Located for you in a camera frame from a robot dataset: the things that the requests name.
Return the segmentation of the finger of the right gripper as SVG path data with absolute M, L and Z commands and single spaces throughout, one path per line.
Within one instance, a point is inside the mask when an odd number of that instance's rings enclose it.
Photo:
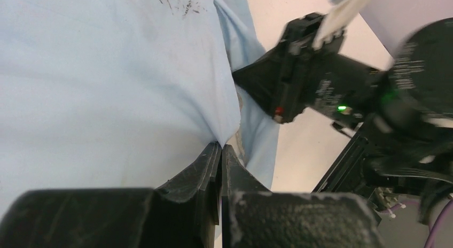
M 244 89 L 267 115 L 284 115 L 287 83 L 283 80 L 286 52 L 270 50 L 256 62 L 232 73 L 235 84 Z

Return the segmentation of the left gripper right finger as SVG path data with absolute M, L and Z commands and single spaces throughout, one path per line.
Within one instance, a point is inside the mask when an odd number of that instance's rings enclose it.
M 222 151 L 224 247 L 383 247 L 375 214 L 351 193 L 276 193 L 227 145 Z

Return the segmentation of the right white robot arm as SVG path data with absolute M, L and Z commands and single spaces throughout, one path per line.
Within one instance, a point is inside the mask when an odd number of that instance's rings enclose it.
M 311 108 L 338 132 L 355 130 L 366 141 L 363 179 L 419 196 L 427 224 L 452 193 L 452 19 L 410 34 L 383 71 L 339 52 L 344 28 L 314 48 L 324 18 L 288 22 L 274 48 L 233 71 L 234 82 L 279 124 Z

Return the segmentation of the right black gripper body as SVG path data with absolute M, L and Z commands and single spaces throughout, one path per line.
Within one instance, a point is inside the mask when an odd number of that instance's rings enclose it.
M 324 15 L 311 13 L 286 25 L 274 99 L 278 123 L 292 122 L 309 107 L 340 125 L 357 125 L 378 110 L 381 71 L 340 53 L 343 28 L 319 49 L 312 47 L 323 20 Z

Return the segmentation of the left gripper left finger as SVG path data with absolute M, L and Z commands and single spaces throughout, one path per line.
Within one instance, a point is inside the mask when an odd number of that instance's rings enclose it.
M 1 247 L 213 247 L 220 161 L 210 143 L 156 189 L 29 191 L 3 218 Z

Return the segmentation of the green and blue pillowcase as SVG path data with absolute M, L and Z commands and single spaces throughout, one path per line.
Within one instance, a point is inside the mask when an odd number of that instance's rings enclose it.
M 279 126 L 231 76 L 263 54 L 247 0 L 1 0 L 1 212 L 158 187 L 211 141 L 270 187 Z

